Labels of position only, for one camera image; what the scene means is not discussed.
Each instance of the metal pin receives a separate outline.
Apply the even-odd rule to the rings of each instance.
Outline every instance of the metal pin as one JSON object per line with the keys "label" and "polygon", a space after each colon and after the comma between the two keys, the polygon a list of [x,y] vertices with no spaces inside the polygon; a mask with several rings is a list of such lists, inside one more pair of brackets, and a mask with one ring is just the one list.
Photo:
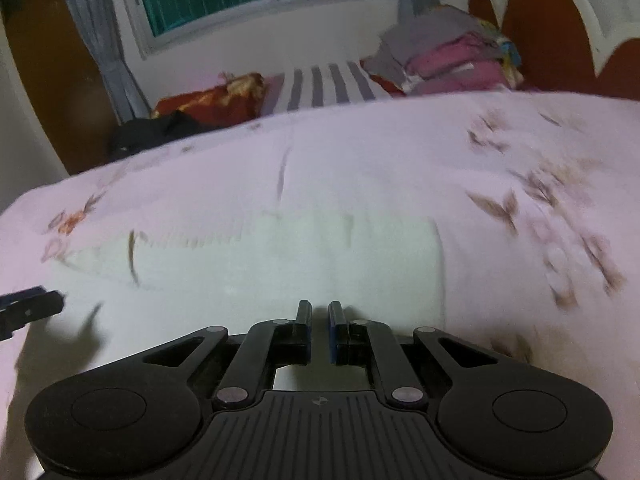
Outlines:
{"label": "metal pin", "polygon": [[216,397],[225,404],[235,404],[236,402],[242,402],[249,396],[247,390],[244,388],[238,388],[237,386],[230,386],[228,388],[222,388],[216,394]]}
{"label": "metal pin", "polygon": [[423,393],[418,388],[412,388],[411,386],[403,386],[402,388],[396,388],[391,393],[391,396],[398,402],[418,402],[422,400]]}

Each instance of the wooden door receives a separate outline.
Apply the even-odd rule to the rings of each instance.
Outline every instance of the wooden door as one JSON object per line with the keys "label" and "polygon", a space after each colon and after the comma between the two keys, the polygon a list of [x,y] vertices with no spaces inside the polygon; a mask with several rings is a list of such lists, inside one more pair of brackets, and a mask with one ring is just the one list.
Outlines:
{"label": "wooden door", "polygon": [[116,117],[65,0],[1,0],[20,78],[70,174],[107,162]]}

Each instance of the folded clothes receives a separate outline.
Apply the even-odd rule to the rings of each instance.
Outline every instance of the folded clothes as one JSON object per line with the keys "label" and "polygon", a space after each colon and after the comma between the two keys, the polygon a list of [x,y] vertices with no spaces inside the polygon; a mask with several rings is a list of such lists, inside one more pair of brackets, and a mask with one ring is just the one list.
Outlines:
{"label": "folded clothes", "polygon": [[[398,88],[405,88],[407,73],[410,75],[419,73],[417,70],[414,72],[405,71],[405,67],[411,60],[418,56],[428,56],[443,45],[456,42],[466,37],[467,34],[473,34],[485,46],[491,45],[493,47],[482,51],[479,59],[501,57],[499,48],[494,43],[494,31],[483,27],[476,18],[462,10],[443,6],[396,25],[382,34],[382,42],[378,51],[374,56],[364,61],[363,68],[369,75],[380,76],[391,81]],[[459,63],[452,62],[450,66],[463,64],[473,59],[477,58],[468,57]],[[433,73],[442,72],[438,69],[430,69],[429,72],[431,73],[433,70],[435,70]]]}
{"label": "folded clothes", "polygon": [[401,66],[406,66],[415,56],[428,54],[468,32],[492,39],[473,16],[455,7],[444,6],[396,25],[382,35],[382,41],[388,46],[391,56]]}
{"label": "folded clothes", "polygon": [[407,64],[406,72],[429,79],[471,61],[500,59],[502,56],[502,50],[495,42],[475,32],[468,32],[430,52],[418,54]]}
{"label": "folded clothes", "polygon": [[519,67],[522,65],[522,59],[520,58],[520,53],[516,48],[515,43],[507,38],[501,31],[493,24],[485,20],[481,20],[478,18],[478,23],[482,25],[484,28],[484,33],[495,41],[498,44],[502,53],[504,54],[504,60],[509,60],[509,62],[514,67]]}
{"label": "folded clothes", "polygon": [[500,63],[494,60],[476,61],[468,70],[454,70],[440,77],[418,83],[410,95],[428,95],[473,90],[509,88]]}

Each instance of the black bag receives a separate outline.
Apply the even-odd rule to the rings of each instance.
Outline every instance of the black bag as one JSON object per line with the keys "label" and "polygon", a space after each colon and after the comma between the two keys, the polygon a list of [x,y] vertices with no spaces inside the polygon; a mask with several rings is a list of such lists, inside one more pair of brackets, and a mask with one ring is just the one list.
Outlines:
{"label": "black bag", "polygon": [[200,124],[180,110],[157,119],[133,119],[114,130],[108,147],[109,162],[211,130],[215,128]]}

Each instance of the red headboard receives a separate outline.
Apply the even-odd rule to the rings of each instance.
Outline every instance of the red headboard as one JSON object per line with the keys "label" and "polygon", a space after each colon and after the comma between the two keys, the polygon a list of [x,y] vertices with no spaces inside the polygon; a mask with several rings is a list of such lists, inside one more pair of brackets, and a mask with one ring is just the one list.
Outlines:
{"label": "red headboard", "polygon": [[[497,24],[491,0],[469,0],[469,13]],[[573,0],[509,0],[502,31],[522,56],[522,73],[541,90],[640,101],[640,39],[620,44],[596,76],[589,36]]]}

